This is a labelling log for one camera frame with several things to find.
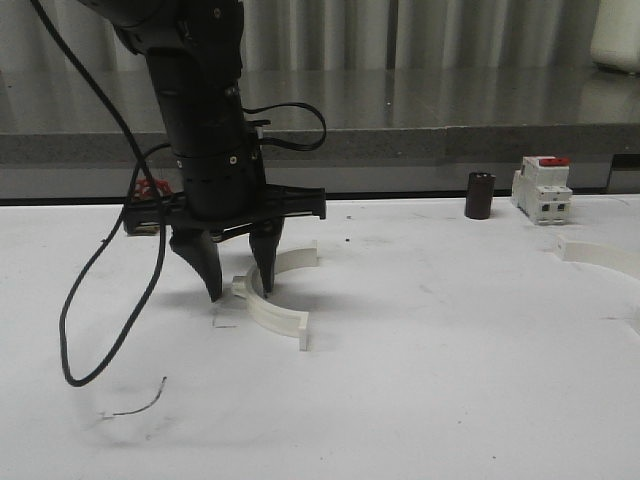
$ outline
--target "gray countertop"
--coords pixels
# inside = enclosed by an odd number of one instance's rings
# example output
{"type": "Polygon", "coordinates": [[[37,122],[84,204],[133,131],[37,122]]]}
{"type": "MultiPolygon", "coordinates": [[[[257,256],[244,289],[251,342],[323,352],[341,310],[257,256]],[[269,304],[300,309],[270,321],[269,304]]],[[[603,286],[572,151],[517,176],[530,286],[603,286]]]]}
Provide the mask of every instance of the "gray countertop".
{"type": "MultiPolygon", "coordinates": [[[[143,143],[164,138],[146,72],[96,74],[143,143]]],[[[4,164],[128,162],[117,126],[76,73],[0,75],[4,164]]],[[[311,155],[275,151],[271,161],[349,165],[420,157],[640,152],[640,81],[591,68],[249,72],[243,102],[305,101],[331,135],[311,155]]],[[[268,112],[269,127],[310,137],[308,113],[268,112]]]]}
{"type": "MultiPolygon", "coordinates": [[[[143,148],[166,141],[146,72],[96,79],[143,148]]],[[[330,132],[320,150],[265,147],[274,183],[459,191],[469,171],[482,169],[507,189],[523,155],[561,154],[574,159],[571,186],[603,188],[614,154],[640,153],[640,80],[596,68],[245,72],[240,84],[247,107],[302,101],[326,116],[330,132]]],[[[263,115],[273,135],[306,142],[319,134],[308,112],[263,115]]],[[[133,163],[115,122],[75,72],[0,75],[0,152],[2,198],[118,196],[133,163]]],[[[174,175],[169,151],[151,164],[174,175]]]]}

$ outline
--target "black wire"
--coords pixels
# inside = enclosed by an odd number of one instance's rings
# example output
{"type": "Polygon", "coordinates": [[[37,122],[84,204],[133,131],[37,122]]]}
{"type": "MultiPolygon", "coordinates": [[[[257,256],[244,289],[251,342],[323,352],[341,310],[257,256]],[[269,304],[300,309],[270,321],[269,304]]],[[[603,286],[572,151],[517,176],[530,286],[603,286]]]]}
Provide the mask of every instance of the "black wire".
{"type": "Polygon", "coordinates": [[[245,113],[248,113],[249,115],[255,115],[256,113],[262,113],[262,112],[266,112],[267,110],[273,110],[274,108],[280,108],[280,107],[302,108],[303,110],[308,110],[309,112],[313,113],[318,118],[318,120],[320,120],[320,123],[322,124],[322,136],[320,137],[319,140],[316,140],[315,142],[309,143],[309,144],[289,142],[287,140],[282,140],[281,138],[275,138],[275,137],[264,137],[260,139],[260,144],[273,145],[275,147],[286,148],[288,150],[295,150],[297,152],[311,152],[312,150],[316,150],[320,148],[320,146],[324,143],[324,141],[327,138],[327,122],[325,121],[324,116],[322,115],[320,110],[318,110],[313,105],[309,105],[308,103],[302,103],[302,102],[287,102],[287,103],[278,103],[276,105],[270,105],[268,107],[262,107],[262,108],[253,108],[253,109],[243,108],[243,110],[245,113]]]}
{"type": "Polygon", "coordinates": [[[136,162],[137,162],[134,172],[131,176],[131,181],[129,182],[127,197],[124,201],[124,204],[122,206],[122,210],[120,211],[120,215],[118,216],[118,219],[116,220],[113,228],[109,232],[109,235],[107,236],[107,238],[102,241],[102,245],[100,245],[100,247],[96,250],[93,256],[89,259],[89,261],[80,271],[80,274],[78,275],[75,282],[73,283],[71,290],[69,290],[69,294],[67,295],[67,298],[62,307],[62,311],[60,313],[59,330],[60,330],[60,356],[62,360],[62,371],[69,385],[74,387],[81,387],[91,382],[98,375],[100,375],[100,373],[102,373],[102,371],[109,365],[109,363],[111,362],[113,357],[116,355],[116,353],[118,353],[118,350],[120,350],[120,347],[122,347],[122,344],[124,343],[124,340],[126,339],[129,331],[131,330],[131,327],[133,327],[133,324],[135,323],[136,319],[140,315],[140,312],[142,311],[145,304],[149,300],[151,293],[153,292],[156,284],[158,283],[158,279],[160,278],[160,273],[162,272],[162,266],[164,263],[164,254],[165,254],[166,243],[167,243],[166,219],[165,219],[164,209],[162,205],[162,198],[160,196],[160,193],[158,192],[158,189],[155,187],[155,181],[153,179],[153,175],[151,174],[151,171],[149,170],[149,166],[146,163],[145,154],[143,154],[142,151],[140,150],[140,146],[138,145],[135,137],[133,136],[131,129],[125,122],[122,115],[120,115],[120,112],[118,112],[116,107],[113,105],[111,100],[109,100],[109,97],[107,97],[107,95],[102,91],[100,86],[93,79],[93,77],[84,67],[82,62],[80,62],[78,57],[76,57],[76,55],[69,48],[69,46],[64,41],[64,39],[60,36],[60,34],[58,33],[55,26],[49,19],[49,16],[45,12],[39,0],[30,0],[30,2],[34,10],[38,14],[38,17],[40,18],[40,21],[44,25],[45,29],[47,30],[49,35],[51,35],[51,38],[53,38],[53,40],[56,42],[60,50],[62,50],[62,52],[69,59],[71,64],[76,68],[76,70],[78,70],[80,75],[84,78],[84,80],[91,87],[91,89],[100,99],[100,101],[105,106],[105,108],[109,111],[113,119],[116,121],[116,123],[122,130],[122,133],[124,134],[125,138],[127,139],[127,142],[129,142],[129,145],[131,146],[131,150],[133,151],[133,154],[135,155],[136,162]],[[156,265],[153,270],[153,274],[151,275],[151,279],[147,284],[147,287],[145,288],[140,299],[138,300],[138,303],[135,305],[133,311],[129,315],[129,318],[127,319],[125,325],[122,327],[122,330],[120,331],[120,334],[116,338],[112,347],[109,349],[105,357],[100,361],[100,363],[96,368],[94,368],[85,377],[77,379],[77,378],[74,378],[73,375],[71,374],[71,369],[69,366],[69,357],[68,357],[68,350],[67,350],[67,334],[66,334],[67,313],[69,311],[69,307],[71,306],[73,297],[75,296],[76,291],[78,290],[78,287],[82,283],[82,280],[86,276],[87,272],[89,271],[91,266],[95,263],[95,261],[98,259],[98,257],[102,254],[102,252],[107,248],[109,243],[111,243],[117,231],[119,230],[122,224],[122,221],[124,219],[124,212],[127,206],[129,205],[129,203],[131,202],[131,197],[135,190],[136,179],[138,177],[138,173],[140,170],[142,170],[145,178],[147,179],[147,181],[149,182],[149,185],[151,186],[151,192],[154,200],[156,201],[156,206],[158,210],[158,223],[160,226],[160,241],[158,242],[158,255],[156,258],[156,265]]]}

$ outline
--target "dark brown cylinder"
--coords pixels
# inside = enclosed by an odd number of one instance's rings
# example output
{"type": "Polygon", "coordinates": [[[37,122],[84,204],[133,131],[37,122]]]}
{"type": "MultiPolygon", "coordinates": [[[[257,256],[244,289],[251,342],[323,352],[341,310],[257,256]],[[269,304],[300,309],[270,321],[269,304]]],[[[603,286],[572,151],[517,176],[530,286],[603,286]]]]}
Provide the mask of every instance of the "dark brown cylinder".
{"type": "Polygon", "coordinates": [[[467,202],[464,208],[465,216],[474,220],[489,218],[495,183],[496,176],[490,173],[472,172],[469,174],[467,202]]]}

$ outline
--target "white curtain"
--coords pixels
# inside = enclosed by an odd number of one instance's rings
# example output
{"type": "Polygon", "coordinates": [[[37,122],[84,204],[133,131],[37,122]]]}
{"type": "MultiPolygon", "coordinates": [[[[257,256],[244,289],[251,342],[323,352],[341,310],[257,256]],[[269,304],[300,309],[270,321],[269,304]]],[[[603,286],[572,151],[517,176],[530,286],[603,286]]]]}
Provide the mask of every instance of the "white curtain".
{"type": "MultiPolygon", "coordinates": [[[[145,68],[78,1],[42,2],[90,70],[145,68]]],[[[588,65],[599,0],[244,3],[242,53],[253,71],[588,65]]],[[[1,71],[69,68],[28,0],[0,0],[1,71]]]]}

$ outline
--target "white tabletop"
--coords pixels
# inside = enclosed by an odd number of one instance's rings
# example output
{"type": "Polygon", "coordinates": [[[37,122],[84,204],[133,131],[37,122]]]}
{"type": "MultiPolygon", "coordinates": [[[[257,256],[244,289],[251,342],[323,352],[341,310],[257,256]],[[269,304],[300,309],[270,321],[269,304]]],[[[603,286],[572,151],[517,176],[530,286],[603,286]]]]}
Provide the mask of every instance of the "white tabletop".
{"type": "MultiPolygon", "coordinates": [[[[310,310],[310,350],[251,320],[230,292],[252,258],[221,245],[209,302],[171,252],[112,365],[62,377],[58,315],[117,208],[2,208],[0,477],[6,479],[637,479],[636,280],[563,263],[556,236],[640,251],[639,197],[576,197],[536,227],[508,199],[332,202],[287,221],[320,267],[277,279],[310,310]],[[103,414],[149,403],[113,419],[103,414]]],[[[69,318],[72,369],[105,353],[150,275],[157,238],[118,235],[69,318]]]]}

